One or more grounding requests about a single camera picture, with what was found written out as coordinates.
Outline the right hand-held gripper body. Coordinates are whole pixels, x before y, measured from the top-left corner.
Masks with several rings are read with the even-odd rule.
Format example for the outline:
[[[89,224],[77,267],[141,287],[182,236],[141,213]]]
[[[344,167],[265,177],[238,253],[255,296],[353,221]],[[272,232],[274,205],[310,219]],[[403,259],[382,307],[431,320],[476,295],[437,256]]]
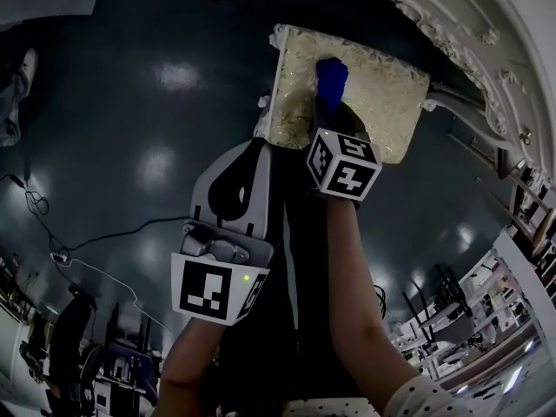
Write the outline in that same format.
[[[306,165],[318,192],[363,201],[382,170],[382,160],[362,120],[345,103],[331,110],[317,96],[309,137]]]

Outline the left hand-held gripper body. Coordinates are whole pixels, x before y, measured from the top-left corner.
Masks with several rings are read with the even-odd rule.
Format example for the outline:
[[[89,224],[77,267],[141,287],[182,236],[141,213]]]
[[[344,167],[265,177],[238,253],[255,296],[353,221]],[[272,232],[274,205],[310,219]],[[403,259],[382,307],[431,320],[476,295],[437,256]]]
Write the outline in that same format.
[[[254,138],[220,156],[197,179],[183,239],[171,256],[174,311],[232,326],[245,318],[268,276],[272,154]]]

